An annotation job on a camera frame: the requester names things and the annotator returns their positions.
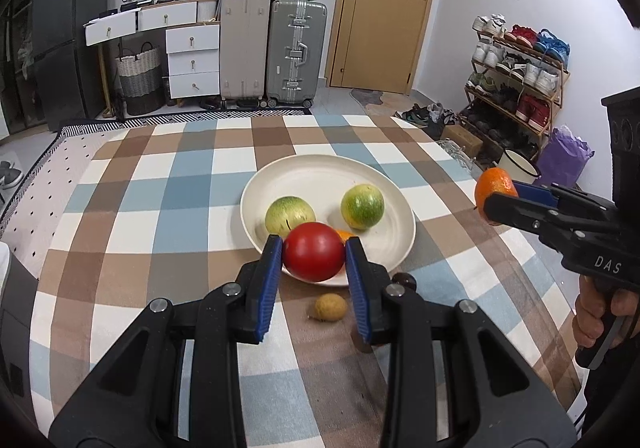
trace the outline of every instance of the plate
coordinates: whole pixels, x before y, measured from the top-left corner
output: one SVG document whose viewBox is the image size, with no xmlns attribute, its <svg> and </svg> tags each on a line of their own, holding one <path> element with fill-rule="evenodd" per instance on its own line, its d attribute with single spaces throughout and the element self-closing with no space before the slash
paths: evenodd
<svg viewBox="0 0 640 448">
<path fill-rule="evenodd" d="M 385 198 L 385 214 L 373 228 L 364 232 L 352 231 L 342 218 L 340 203 L 348 189 L 363 183 L 380 189 Z M 264 216 L 271 203 L 286 195 L 308 202 L 318 221 L 355 233 L 360 237 L 370 262 L 385 266 L 387 271 L 397 268 L 414 245 L 414 212 L 388 177 L 375 168 L 346 157 L 302 154 L 283 157 L 262 167 L 244 187 L 240 217 L 244 231 L 260 253 L 269 236 Z M 287 269 L 283 268 L 283 271 L 290 275 Z M 332 279 L 317 284 L 347 286 L 344 268 Z"/>
</svg>

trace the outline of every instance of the drawer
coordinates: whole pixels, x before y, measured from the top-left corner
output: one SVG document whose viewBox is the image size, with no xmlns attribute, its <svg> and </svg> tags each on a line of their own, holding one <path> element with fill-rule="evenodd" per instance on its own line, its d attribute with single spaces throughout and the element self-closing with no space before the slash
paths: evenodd
<svg viewBox="0 0 640 448">
<path fill-rule="evenodd" d="M 198 3 L 177 3 L 144 8 L 138 16 L 138 28 L 141 32 L 154 28 L 193 24 L 196 21 Z"/>
<path fill-rule="evenodd" d="M 220 75 L 212 72 L 170 76 L 169 89 L 171 98 L 220 94 Z"/>
<path fill-rule="evenodd" d="M 89 24 L 84 29 L 86 44 L 90 46 L 98 42 L 111 40 L 111 38 L 135 34 L 137 14 L 137 11 L 124 12 L 110 15 L 94 22 L 94 24 Z"/>
<path fill-rule="evenodd" d="M 166 52 L 216 50 L 220 47 L 220 25 L 201 24 L 166 31 Z"/>
<path fill-rule="evenodd" d="M 220 53 L 218 50 L 185 51 L 171 53 L 169 58 L 169 75 L 209 73 L 220 70 Z"/>
</svg>

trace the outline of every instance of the gray suitcase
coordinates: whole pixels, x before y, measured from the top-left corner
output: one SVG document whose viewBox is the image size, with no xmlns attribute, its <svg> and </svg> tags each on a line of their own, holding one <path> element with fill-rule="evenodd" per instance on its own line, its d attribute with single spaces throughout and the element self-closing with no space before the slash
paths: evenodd
<svg viewBox="0 0 640 448">
<path fill-rule="evenodd" d="M 326 28 L 326 6 L 302 0 L 279 0 L 271 6 L 267 57 L 269 107 L 278 103 L 311 107 Z"/>
<path fill-rule="evenodd" d="M 264 96 L 271 0 L 222 0 L 220 94 L 223 100 Z"/>
</svg>

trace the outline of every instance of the wooden shoe rack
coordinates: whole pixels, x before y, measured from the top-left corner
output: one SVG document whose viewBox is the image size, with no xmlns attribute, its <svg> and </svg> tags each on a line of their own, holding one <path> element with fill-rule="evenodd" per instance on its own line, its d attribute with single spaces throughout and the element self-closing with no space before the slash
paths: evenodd
<svg viewBox="0 0 640 448">
<path fill-rule="evenodd" d="M 501 115 L 507 118 L 510 118 L 513 121 L 516 121 L 516 123 L 523 130 L 526 131 L 526 134 L 529 135 L 530 138 L 532 138 L 533 141 L 535 141 L 538 144 L 539 149 L 542 149 L 545 138 L 548 138 L 549 132 L 551 131 L 551 129 L 553 129 L 554 118 L 558 114 L 558 111 L 562 108 L 564 85 L 569 80 L 571 73 L 569 73 L 569 71 L 567 71 L 564 68 L 564 64 L 559 60 L 555 60 L 550 56 L 546 56 L 545 54 L 542 54 L 536 50 L 532 50 L 531 48 L 527 48 L 526 46 L 522 46 L 515 42 L 510 42 L 509 40 L 505 40 L 500 36 L 491 35 L 485 32 L 476 32 L 476 34 L 478 34 L 478 40 L 481 40 L 482 38 L 489 38 L 491 39 L 492 44 L 499 44 L 501 47 L 505 48 L 507 51 L 513 51 L 517 54 L 524 56 L 525 58 L 527 57 L 531 58 L 533 63 L 536 66 L 539 66 L 539 67 L 543 66 L 547 70 L 548 69 L 555 70 L 556 74 L 559 76 L 559 82 L 558 82 L 558 87 L 556 88 L 556 91 L 551 96 L 546 96 L 545 94 L 540 92 L 538 89 L 535 89 L 534 87 L 531 87 L 526 83 L 521 82 L 517 78 L 514 78 L 513 76 L 510 76 L 507 73 L 504 73 L 493 67 L 488 67 L 485 64 L 476 62 L 473 59 L 471 60 L 471 65 L 474 69 L 474 72 L 482 73 L 482 74 L 485 74 L 488 72 L 494 73 L 497 85 L 500 85 L 501 83 L 506 83 L 509 87 L 516 88 L 518 91 L 520 91 L 520 95 L 530 94 L 540 99 L 541 101 L 546 102 L 546 104 L 549 105 L 550 107 L 550 116 L 549 116 L 549 121 L 543 131 L 535 130 L 531 125 L 529 125 L 529 123 L 520 120 L 515 114 L 510 113 L 508 110 L 498 105 L 491 97 L 487 96 L 486 94 L 480 91 L 477 91 L 476 89 L 469 88 L 468 86 L 465 85 L 465 95 L 466 95 L 466 99 L 468 100 L 468 106 L 471 105 L 474 100 L 482 101 L 485 104 L 491 106 L 496 111 L 498 111 Z M 483 133 L 480 129 L 478 129 L 474 124 L 468 121 L 465 117 L 460 116 L 460 114 L 458 114 L 458 118 L 462 123 L 462 125 L 466 127 L 466 129 L 468 129 L 470 132 L 472 132 L 473 134 L 481 138 L 482 141 L 484 141 L 486 146 L 489 146 L 492 149 L 495 149 L 496 152 L 499 152 L 499 154 L 502 154 L 501 151 L 503 151 L 504 149 L 494 139 L 491 139 L 488 135 Z"/>
</svg>

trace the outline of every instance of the checkered tablecloth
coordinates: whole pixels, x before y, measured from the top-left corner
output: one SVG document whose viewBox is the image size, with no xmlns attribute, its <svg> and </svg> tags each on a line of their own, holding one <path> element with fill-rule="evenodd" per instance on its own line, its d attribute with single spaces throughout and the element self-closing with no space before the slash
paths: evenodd
<svg viewBox="0 0 640 448">
<path fill-rule="evenodd" d="M 519 231 L 481 220 L 475 181 L 425 133 L 387 117 L 233 118 L 131 129 L 95 154 L 60 218 L 34 305 L 30 375 L 43 432 L 150 300 L 200 299 L 257 258 L 240 221 L 242 189 L 293 154 L 350 157 L 394 181 L 417 220 L 400 269 L 427 300 L 476 300 L 571 404 L 580 383 L 569 305 Z M 354 340 L 351 314 L 308 319 L 325 291 L 283 276 L 265 343 L 239 346 L 250 446 L 377 445 L 388 351 Z"/>
</svg>

